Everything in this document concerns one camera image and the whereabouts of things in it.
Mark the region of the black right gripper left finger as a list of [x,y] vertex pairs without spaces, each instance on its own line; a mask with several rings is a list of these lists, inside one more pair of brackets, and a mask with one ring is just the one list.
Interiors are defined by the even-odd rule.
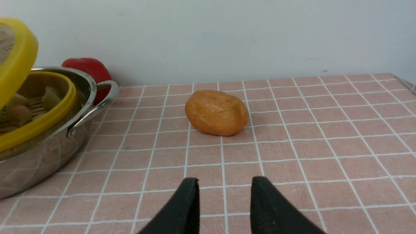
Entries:
[[161,210],[139,234],[198,234],[200,191],[196,178],[184,178]]

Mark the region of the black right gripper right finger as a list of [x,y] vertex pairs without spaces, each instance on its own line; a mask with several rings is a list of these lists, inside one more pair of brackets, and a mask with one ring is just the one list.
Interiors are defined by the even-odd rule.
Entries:
[[325,233],[293,206],[264,176],[252,179],[250,219],[253,234]]

